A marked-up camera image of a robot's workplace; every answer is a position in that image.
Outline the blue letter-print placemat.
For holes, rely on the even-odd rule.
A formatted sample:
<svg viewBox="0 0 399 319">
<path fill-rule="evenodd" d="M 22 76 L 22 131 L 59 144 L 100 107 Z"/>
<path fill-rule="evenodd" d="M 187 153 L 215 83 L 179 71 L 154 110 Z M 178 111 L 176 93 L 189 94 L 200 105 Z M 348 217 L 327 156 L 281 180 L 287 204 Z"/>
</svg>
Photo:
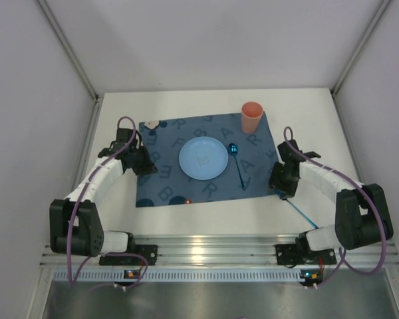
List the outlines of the blue letter-print placemat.
<svg viewBox="0 0 399 319">
<path fill-rule="evenodd" d="M 136 206 L 158 207 L 263 197 L 273 194 L 268 186 L 271 170 L 278 160 L 266 116 L 252 134 L 241 129 L 241 114 L 218 114 L 141 122 L 142 141 L 158 172 L 138 178 Z M 237 160 L 246 186 L 242 190 L 234 158 L 229 155 L 225 171 L 216 178 L 200 181 L 188 177 L 178 156 L 191 139 L 211 137 L 227 150 L 238 147 Z"/>
</svg>

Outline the blue metallic spoon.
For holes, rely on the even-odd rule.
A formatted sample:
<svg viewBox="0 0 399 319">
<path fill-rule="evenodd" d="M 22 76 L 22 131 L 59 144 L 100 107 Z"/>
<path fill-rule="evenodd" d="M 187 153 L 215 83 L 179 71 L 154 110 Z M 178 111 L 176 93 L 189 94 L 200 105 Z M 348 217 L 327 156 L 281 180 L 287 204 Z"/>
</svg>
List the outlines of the blue metallic spoon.
<svg viewBox="0 0 399 319">
<path fill-rule="evenodd" d="M 240 179 L 241 188 L 242 188 L 242 190 L 246 190 L 246 186 L 245 186 L 242 174 L 241 174 L 239 162 L 237 160 L 238 147 L 237 147 L 236 144 L 230 143 L 228 145 L 228 147 L 227 147 L 227 150 L 228 150 L 229 155 L 234 158 L 234 161 L 235 161 L 235 164 L 236 164 L 236 167 L 237 167 L 238 176 L 239 176 L 239 179 Z"/>
</svg>

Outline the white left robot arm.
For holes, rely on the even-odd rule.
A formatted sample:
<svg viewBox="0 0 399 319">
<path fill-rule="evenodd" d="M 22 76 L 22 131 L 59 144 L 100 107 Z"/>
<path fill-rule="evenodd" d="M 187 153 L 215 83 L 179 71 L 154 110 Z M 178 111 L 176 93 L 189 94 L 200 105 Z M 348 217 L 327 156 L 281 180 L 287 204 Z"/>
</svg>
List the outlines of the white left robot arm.
<svg viewBox="0 0 399 319">
<path fill-rule="evenodd" d="M 107 253 L 127 253 L 132 234 L 105 231 L 98 213 L 99 204 L 114 183 L 131 169 L 137 176 L 156 173 L 139 131 L 119 128 L 116 139 L 102 149 L 87 176 L 64 199 L 49 207 L 50 241 L 54 253 L 96 257 Z"/>
</svg>

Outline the blue metallic fork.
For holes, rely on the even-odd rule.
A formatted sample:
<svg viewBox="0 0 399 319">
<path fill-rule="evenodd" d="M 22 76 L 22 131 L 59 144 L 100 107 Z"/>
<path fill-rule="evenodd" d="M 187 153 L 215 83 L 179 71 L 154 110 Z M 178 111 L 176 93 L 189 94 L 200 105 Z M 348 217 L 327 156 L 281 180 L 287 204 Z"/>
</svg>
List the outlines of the blue metallic fork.
<svg viewBox="0 0 399 319">
<path fill-rule="evenodd" d="M 313 229 L 319 228 L 319 226 L 314 223 L 306 214 L 304 214 L 292 201 L 287 199 L 281 191 L 275 190 L 275 193 L 279 196 L 280 200 L 287 202 L 302 218 L 304 218 L 312 226 Z"/>
</svg>

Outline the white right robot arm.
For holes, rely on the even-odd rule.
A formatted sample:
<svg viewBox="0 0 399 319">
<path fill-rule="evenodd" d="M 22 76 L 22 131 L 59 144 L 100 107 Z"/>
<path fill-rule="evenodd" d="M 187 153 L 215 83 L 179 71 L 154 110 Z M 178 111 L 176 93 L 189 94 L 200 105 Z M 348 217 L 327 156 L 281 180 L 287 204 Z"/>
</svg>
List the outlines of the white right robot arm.
<svg viewBox="0 0 399 319">
<path fill-rule="evenodd" d="M 384 190 L 373 183 L 365 185 L 326 166 L 315 152 L 303 153 L 295 140 L 278 145 L 282 162 L 273 166 L 269 187 L 282 200 L 294 197 L 300 182 L 306 181 L 335 205 L 332 225 L 301 233 L 297 246 L 308 253 L 327 249 L 353 250 L 389 240 L 394 230 Z"/>
</svg>

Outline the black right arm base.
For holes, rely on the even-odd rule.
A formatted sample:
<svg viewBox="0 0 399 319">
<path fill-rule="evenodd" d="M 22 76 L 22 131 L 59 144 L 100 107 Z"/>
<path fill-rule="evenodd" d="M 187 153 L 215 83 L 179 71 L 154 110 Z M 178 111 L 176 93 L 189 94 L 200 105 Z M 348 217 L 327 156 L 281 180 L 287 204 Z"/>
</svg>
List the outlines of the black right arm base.
<svg viewBox="0 0 399 319">
<path fill-rule="evenodd" d="M 288 268 L 303 265 L 320 265 L 323 262 L 325 266 L 337 264 L 335 252 L 333 249 L 323 251 L 301 250 L 296 244 L 277 244 L 275 245 L 277 264 Z"/>
</svg>

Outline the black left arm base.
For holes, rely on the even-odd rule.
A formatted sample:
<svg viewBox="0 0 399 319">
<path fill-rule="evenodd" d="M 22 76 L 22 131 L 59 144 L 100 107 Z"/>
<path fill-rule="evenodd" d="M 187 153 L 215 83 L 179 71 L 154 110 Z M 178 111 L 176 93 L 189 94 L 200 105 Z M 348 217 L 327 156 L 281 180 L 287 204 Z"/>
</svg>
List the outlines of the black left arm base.
<svg viewBox="0 0 399 319">
<path fill-rule="evenodd" d="M 99 259 L 100 266 L 140 266 L 145 265 L 145 262 L 140 257 L 143 257 L 149 266 L 154 266 L 158 258 L 157 245 L 136 245 L 133 251 L 129 253 L 108 253 L 101 256 Z"/>
</svg>

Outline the pink plastic cup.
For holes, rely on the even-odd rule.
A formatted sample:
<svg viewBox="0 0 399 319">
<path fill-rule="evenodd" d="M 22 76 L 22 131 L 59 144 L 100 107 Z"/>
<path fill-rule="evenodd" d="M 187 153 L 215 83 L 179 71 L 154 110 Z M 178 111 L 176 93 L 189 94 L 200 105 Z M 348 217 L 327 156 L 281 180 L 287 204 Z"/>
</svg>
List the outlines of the pink plastic cup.
<svg viewBox="0 0 399 319">
<path fill-rule="evenodd" d="M 262 115 L 262 105 L 257 102 L 246 102 L 241 108 L 241 128 L 243 132 L 246 134 L 254 133 Z"/>
</svg>

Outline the light blue plate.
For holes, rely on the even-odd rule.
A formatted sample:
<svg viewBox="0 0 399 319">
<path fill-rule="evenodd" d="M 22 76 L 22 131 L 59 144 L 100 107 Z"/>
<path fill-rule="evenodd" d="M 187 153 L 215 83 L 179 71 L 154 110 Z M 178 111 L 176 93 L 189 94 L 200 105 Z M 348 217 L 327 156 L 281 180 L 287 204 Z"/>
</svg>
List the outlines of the light blue plate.
<svg viewBox="0 0 399 319">
<path fill-rule="evenodd" d="M 229 160 L 226 147 L 217 139 L 203 136 L 191 139 L 178 156 L 182 171 L 190 178 L 205 181 L 221 175 Z"/>
</svg>

